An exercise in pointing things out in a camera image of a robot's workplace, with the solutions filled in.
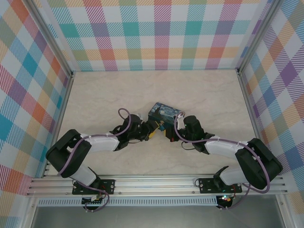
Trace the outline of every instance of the blue box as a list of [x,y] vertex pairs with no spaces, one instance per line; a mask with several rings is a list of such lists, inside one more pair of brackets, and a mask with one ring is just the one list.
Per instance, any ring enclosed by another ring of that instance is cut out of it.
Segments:
[[164,131],[174,126],[174,117],[177,116],[179,112],[181,112],[181,110],[157,102],[150,110],[148,119],[156,121],[160,126],[159,129]]

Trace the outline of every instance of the aluminum rail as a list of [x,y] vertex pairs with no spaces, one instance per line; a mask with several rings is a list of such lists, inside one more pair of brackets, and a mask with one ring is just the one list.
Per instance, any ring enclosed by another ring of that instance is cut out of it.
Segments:
[[[198,178],[213,178],[213,174],[174,174],[174,175],[106,175],[100,176],[101,179],[114,179],[116,197],[134,197],[134,196],[218,196],[224,193],[206,193],[200,194],[194,181]],[[48,176],[39,179],[33,179],[28,197],[79,197],[72,195],[73,183],[70,178],[61,178]],[[238,195],[244,195],[247,188],[243,187],[243,192]],[[287,194],[287,187],[281,176],[271,181],[270,191],[267,194]],[[250,191],[249,195],[260,195],[255,191]]]

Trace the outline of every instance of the colorful plaid wall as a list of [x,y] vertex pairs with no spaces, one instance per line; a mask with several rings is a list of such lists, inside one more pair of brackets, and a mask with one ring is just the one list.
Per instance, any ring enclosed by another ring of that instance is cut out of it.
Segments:
[[304,224],[304,1],[285,0],[244,71],[263,140]]
[[72,70],[75,70],[72,62],[71,62],[71,59],[70,59],[70,56],[67,54],[67,51],[65,50],[62,42],[60,41],[59,37],[58,37],[58,34],[56,33],[52,23],[50,22],[50,20],[48,19],[44,9],[42,8],[42,5],[41,5],[41,2],[40,0],[34,0],[36,6],[38,7],[39,11],[40,11],[40,14],[41,16],[43,17],[44,21],[46,22],[46,24],[48,25],[48,28],[49,30],[51,31],[51,33],[53,34],[53,37],[55,39],[55,41],[57,42],[58,44],[58,47],[61,49],[64,57],[66,58],[66,61],[69,65],[69,67],[72,69]]
[[268,13],[268,10],[269,10],[272,2],[273,2],[273,0],[267,0],[267,3],[266,3],[266,5],[265,5],[265,7],[263,9],[263,12],[261,13],[261,15],[260,15],[260,17],[259,17],[259,19],[258,19],[258,21],[256,23],[256,26],[253,29],[253,31],[252,31],[252,33],[250,35],[250,38],[249,38],[249,40],[248,40],[248,42],[247,42],[247,44],[246,44],[246,46],[245,46],[245,48],[244,48],[244,50],[242,52],[241,58],[237,62],[237,67],[236,68],[240,67],[240,65],[241,65],[241,63],[242,63],[242,61],[243,61],[243,59],[244,59],[244,57],[245,57],[245,55],[246,55],[246,53],[248,51],[248,48],[250,47],[250,45],[252,44],[253,40],[256,37],[256,34],[257,34],[257,32],[258,32],[261,24],[262,24],[262,21],[264,20],[265,16]]
[[267,2],[36,1],[39,7],[48,3],[42,15],[56,36],[62,34],[74,69],[82,71],[235,68],[247,41],[240,45],[254,29],[250,23]]
[[68,77],[21,0],[0,0],[0,228],[16,227]]

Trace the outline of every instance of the marble floor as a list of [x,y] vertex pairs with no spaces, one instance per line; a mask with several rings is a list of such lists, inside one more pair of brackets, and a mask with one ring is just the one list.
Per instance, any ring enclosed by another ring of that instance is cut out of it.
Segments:
[[[60,130],[105,133],[122,124],[117,110],[127,108],[147,120],[156,102],[196,115],[206,132],[236,141],[255,135],[234,70],[123,71],[76,73]],[[84,164],[97,174],[215,173],[236,162],[170,142],[161,131],[147,142],[117,152],[87,155]],[[49,174],[57,174],[51,167]]]

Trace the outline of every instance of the black mounting bracket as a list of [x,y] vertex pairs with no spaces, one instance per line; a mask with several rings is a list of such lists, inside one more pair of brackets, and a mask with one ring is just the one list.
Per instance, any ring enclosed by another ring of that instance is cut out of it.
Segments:
[[[115,180],[99,180],[100,190],[106,191],[109,195],[114,194]],[[87,189],[75,181],[73,183],[73,195],[99,195],[98,191]]]
[[219,189],[218,186],[215,185],[213,178],[199,178],[198,187],[199,187],[200,193],[226,194],[226,193],[241,193],[242,192],[242,186],[238,186],[237,184],[225,185]]

